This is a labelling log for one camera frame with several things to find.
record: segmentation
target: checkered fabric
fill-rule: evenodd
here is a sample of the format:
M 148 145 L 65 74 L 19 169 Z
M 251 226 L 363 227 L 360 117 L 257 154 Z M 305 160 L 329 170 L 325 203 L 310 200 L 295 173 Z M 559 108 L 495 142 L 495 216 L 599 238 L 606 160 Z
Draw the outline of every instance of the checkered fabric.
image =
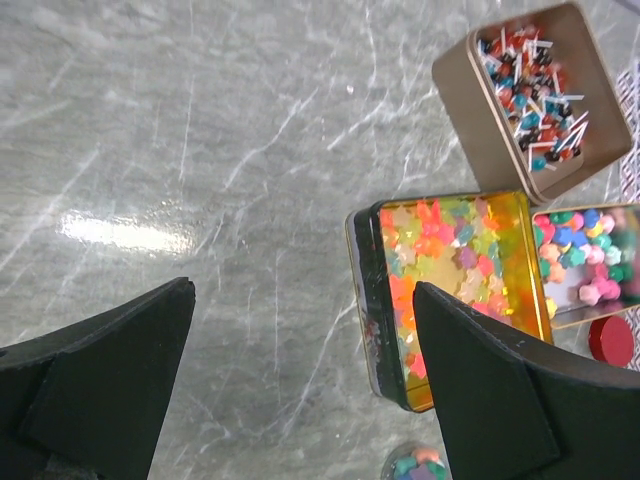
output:
M 620 160 L 620 191 L 622 200 L 640 200 L 640 59 L 631 63 L 616 82 L 616 90 L 633 135 L 631 152 Z M 636 338 L 633 359 L 627 368 L 640 372 L 640 308 L 627 313 L 626 320 Z

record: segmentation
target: open tin box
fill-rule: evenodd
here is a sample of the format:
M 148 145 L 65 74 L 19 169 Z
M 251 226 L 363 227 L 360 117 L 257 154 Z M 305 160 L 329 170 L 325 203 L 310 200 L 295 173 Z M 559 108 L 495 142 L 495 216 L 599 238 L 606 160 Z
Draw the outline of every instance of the open tin box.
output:
M 499 38 L 535 25 L 553 42 L 550 54 L 567 76 L 567 90 L 584 95 L 571 102 L 577 118 L 589 112 L 582 153 L 555 163 L 555 170 L 529 171 L 493 83 L 478 52 L 478 40 Z M 627 153 L 631 134 L 618 105 L 593 35 L 572 2 L 471 31 L 433 64 L 433 78 L 482 191 L 519 190 L 537 205 L 547 203 Z
M 414 412 L 433 406 L 413 318 L 417 281 L 552 342 L 523 193 L 381 201 L 351 214 L 346 230 L 376 394 Z
M 613 266 L 604 267 L 609 272 L 609 277 L 615 268 L 622 274 L 624 280 L 620 282 L 621 295 L 614 300 L 601 299 L 596 305 L 588 306 L 578 298 L 580 286 L 588 284 L 591 276 L 589 269 L 593 267 L 586 264 L 570 267 L 565 270 L 566 275 L 562 283 L 544 282 L 544 291 L 547 297 L 553 298 L 558 307 L 557 313 L 551 319 L 553 329 L 561 329 L 592 322 L 598 318 L 611 315 L 620 315 L 624 311 L 640 306 L 640 285 L 638 274 L 640 273 L 640 203 L 591 205 L 578 208 L 561 208 L 536 212 L 533 221 L 537 217 L 550 216 L 554 213 L 570 212 L 584 214 L 587 210 L 595 210 L 601 214 L 611 214 L 617 211 L 616 217 L 622 216 L 623 225 L 616 225 L 610 233 L 612 245 L 618 248 L 622 254 L 619 262 Z

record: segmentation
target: yellow star bead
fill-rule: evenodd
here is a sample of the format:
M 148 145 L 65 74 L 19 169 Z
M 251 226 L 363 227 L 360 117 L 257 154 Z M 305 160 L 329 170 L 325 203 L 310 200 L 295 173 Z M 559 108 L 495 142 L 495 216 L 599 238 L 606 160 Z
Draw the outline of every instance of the yellow star bead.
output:
M 426 277 L 435 265 L 435 260 L 433 257 L 429 257 L 427 255 L 418 255 L 418 260 L 416 261 L 416 269 L 420 272 L 421 278 Z
M 457 225 L 456 218 L 451 214 L 449 210 L 441 210 L 440 216 L 442 217 L 442 222 L 447 225 L 451 225 L 455 227 Z
M 413 278 L 416 282 L 422 280 L 422 272 L 415 265 L 405 267 L 403 275 Z
M 486 285 L 480 285 L 476 289 L 476 301 L 480 303 L 487 303 L 489 301 L 489 289 Z
M 406 227 L 400 229 L 400 242 L 413 246 L 422 235 L 422 222 L 418 218 L 412 218 Z
M 411 212 L 404 207 L 398 207 L 393 211 L 393 224 L 396 227 L 406 227 L 413 218 Z
M 484 242 L 480 237 L 475 237 L 473 240 L 471 240 L 471 246 L 473 247 L 473 250 L 478 254 L 489 255 L 489 245 L 491 244 Z
M 479 235 L 480 240 L 483 243 L 486 243 L 487 245 L 491 245 L 493 242 L 495 242 L 496 240 L 498 240 L 498 235 L 496 234 L 496 232 L 494 232 L 493 230 L 489 229 L 489 228 L 485 228 L 482 233 Z

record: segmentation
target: gray marble surface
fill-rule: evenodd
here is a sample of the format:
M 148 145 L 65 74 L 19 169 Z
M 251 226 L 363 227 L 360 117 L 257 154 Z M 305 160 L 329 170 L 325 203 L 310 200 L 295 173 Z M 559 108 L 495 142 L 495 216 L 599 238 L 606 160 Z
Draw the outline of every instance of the gray marble surface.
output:
M 638 17 L 581 3 L 614 75 Z M 431 63 L 546 4 L 3 2 L 0 345 L 187 275 L 193 328 L 150 478 L 373 480 L 404 440 L 442 449 L 433 411 L 370 391 L 343 221 L 477 189 Z M 560 203 L 617 185 L 614 167 Z

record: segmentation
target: red round container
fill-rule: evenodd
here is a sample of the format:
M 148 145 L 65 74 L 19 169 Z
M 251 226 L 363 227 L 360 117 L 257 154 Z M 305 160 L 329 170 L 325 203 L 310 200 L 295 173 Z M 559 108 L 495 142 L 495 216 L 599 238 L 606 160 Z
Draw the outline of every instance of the red round container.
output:
M 633 358 L 635 340 L 624 318 L 612 316 L 595 320 L 589 329 L 593 358 L 616 367 L 626 367 Z

